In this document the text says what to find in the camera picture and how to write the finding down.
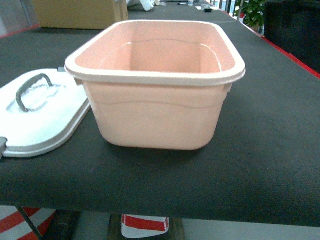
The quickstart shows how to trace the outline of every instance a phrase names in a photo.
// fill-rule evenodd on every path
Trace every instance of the container lid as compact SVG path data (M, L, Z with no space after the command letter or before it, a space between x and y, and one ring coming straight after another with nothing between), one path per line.
M27 72L0 89L4 157L34 157L64 144L90 104L83 86L57 69Z

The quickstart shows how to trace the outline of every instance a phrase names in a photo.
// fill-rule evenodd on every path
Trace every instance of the gray handle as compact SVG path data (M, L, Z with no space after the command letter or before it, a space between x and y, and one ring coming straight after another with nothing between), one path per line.
M50 81L50 78L44 74L44 73L41 73L39 75L36 75L32 78L30 78L28 81L26 81L20 88L19 90L16 92L16 95L15 95L15 100L16 102L18 103L20 109L27 113L29 112L29 109L26 108L26 106L24 105L24 103L22 102L22 94L24 94L29 88L31 88L34 84L36 84L38 81L40 81L42 78L45 78L46 79L46 82L48 83L49 87L52 87L52 83Z

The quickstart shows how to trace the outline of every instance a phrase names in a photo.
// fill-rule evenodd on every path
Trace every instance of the floor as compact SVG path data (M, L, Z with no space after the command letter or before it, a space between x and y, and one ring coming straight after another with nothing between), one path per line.
M106 240L110 215L83 212L73 240ZM319 240L320 227L183 219L186 240Z

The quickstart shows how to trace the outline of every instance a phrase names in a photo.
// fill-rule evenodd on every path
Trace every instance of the pink plastic container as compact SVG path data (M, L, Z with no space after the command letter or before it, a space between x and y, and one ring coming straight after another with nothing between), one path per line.
M102 136L118 146L195 150L214 136L245 63L224 31L198 21L116 23L65 61Z

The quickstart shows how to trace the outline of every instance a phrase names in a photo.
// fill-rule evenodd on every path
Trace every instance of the black table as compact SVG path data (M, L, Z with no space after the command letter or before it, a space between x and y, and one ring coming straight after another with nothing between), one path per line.
M167 3L129 17L212 22L232 40L247 72L212 141L195 151L119 147L90 111L60 148L2 159L0 204L320 227L319 79L222 11ZM98 32L37 28L0 39L0 87L63 66Z

